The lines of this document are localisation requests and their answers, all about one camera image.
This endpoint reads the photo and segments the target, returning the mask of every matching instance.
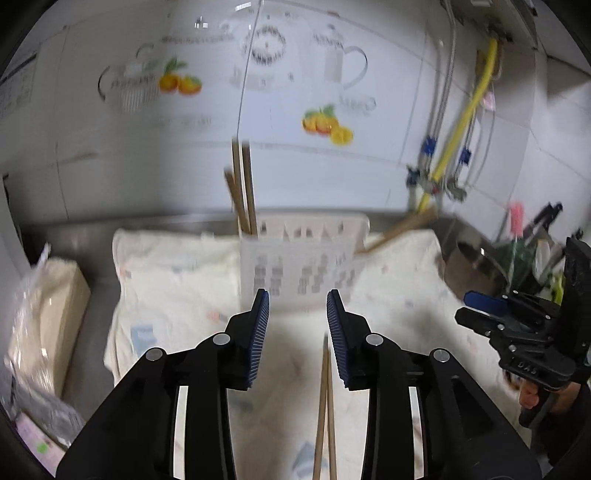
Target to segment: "plastic basket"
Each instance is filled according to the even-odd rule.
[[[322,306],[333,288],[350,296],[365,265],[355,251],[369,233],[367,216],[273,213],[257,218],[257,227],[257,238],[241,239],[243,307],[259,288],[269,291],[273,309]]]

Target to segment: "orange fruit decal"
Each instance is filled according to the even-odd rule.
[[[185,61],[179,61],[177,57],[173,57],[164,67],[164,75],[160,77],[158,86],[163,93],[171,93],[178,90],[182,95],[196,95],[201,92],[203,83],[197,77],[185,75],[180,77],[177,71],[185,69],[189,65]]]
[[[174,73],[166,73],[160,78],[158,85],[163,93],[171,93],[178,88],[179,78]]]
[[[316,130],[320,135],[330,135],[330,131],[338,126],[339,121],[334,116],[321,113],[316,119]]]
[[[318,110],[308,110],[301,124],[307,133],[330,136],[331,142],[338,146],[349,145],[353,141],[353,132],[341,126],[335,116],[335,106],[332,103]]]
[[[201,92],[203,84],[197,77],[186,76],[178,86],[178,92],[183,95],[195,95]]]
[[[353,132],[347,127],[333,128],[330,132],[330,141],[340,147],[349,145],[353,141]]]

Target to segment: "screw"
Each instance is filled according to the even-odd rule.
[[[146,358],[151,362],[160,360],[162,358],[162,350],[160,348],[151,348],[146,352]]]
[[[230,341],[230,336],[227,333],[218,333],[213,337],[213,343],[216,345],[226,345]]]
[[[384,339],[381,335],[377,333],[370,333],[367,337],[365,337],[365,341],[368,342],[370,345],[378,346],[384,342]]]
[[[435,358],[435,360],[441,362],[442,364],[444,364],[450,359],[449,352],[442,349],[435,350],[435,353],[433,353],[433,357]]]

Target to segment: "wooden stick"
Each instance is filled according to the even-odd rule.
[[[248,207],[248,219],[250,220],[251,235],[258,236],[256,228],[255,196],[252,188],[251,146],[248,142],[242,143],[242,165],[244,167],[246,206]]]
[[[236,189],[238,191],[238,202],[244,211],[244,195],[242,193],[242,167],[240,159],[240,144],[237,138],[232,138],[232,164],[234,167],[234,180],[236,182]],[[244,226],[241,225],[242,231],[245,232]]]
[[[329,337],[324,335],[324,344],[322,348],[322,372],[320,374],[320,402],[318,405],[318,426],[316,429],[316,446],[314,447],[314,469],[312,471],[312,480],[320,480],[320,470],[322,468],[322,447],[324,444],[324,422],[326,419],[326,392],[328,379],[328,347]]]
[[[232,197],[232,201],[234,202],[234,207],[236,207],[236,214],[238,215],[240,227],[242,228],[242,231],[244,233],[250,235],[251,232],[248,225],[248,220],[246,219],[246,213],[244,212],[244,205],[239,200],[238,188],[236,187],[234,176],[232,175],[232,172],[230,170],[224,170],[223,174],[226,177],[226,183],[228,184],[228,190],[230,190],[230,196]]]
[[[368,254],[370,252],[373,252],[374,250],[382,247],[389,241],[394,240],[396,237],[402,235],[403,233],[428,225],[437,217],[438,215],[436,206],[432,206],[424,212],[415,213],[409,217],[406,217],[404,220],[394,225],[390,230],[386,231],[383,237],[377,240],[373,245],[370,245],[369,247],[363,250],[357,251],[356,253]]]
[[[328,345],[326,346],[328,356],[328,411],[329,411],[329,466],[330,466],[330,480],[336,480],[336,441],[335,441],[335,400],[333,398],[332,385],[332,360]]]

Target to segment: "yellow gas hose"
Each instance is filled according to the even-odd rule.
[[[486,66],[484,72],[482,74],[482,78],[480,83],[478,84],[478,88],[474,92],[474,96],[470,101],[470,104],[467,106],[466,110],[462,113],[462,117],[454,130],[454,133],[449,142],[445,147],[443,152],[443,156],[439,161],[435,172],[431,175],[432,181],[440,181],[443,176],[445,175],[447,165],[451,161],[453,154],[456,152],[460,142],[462,141],[462,137],[464,136],[464,132],[466,127],[470,123],[472,119],[472,115],[478,108],[482,98],[484,97],[485,93],[488,90],[488,87],[492,80],[492,74],[495,71],[496,65],[496,54],[499,48],[499,42],[495,38],[491,38],[488,44],[488,54],[486,55]],[[423,198],[421,198],[421,203],[418,205],[418,211],[423,212],[429,206],[429,201],[431,200],[431,196],[428,193],[423,194]]]

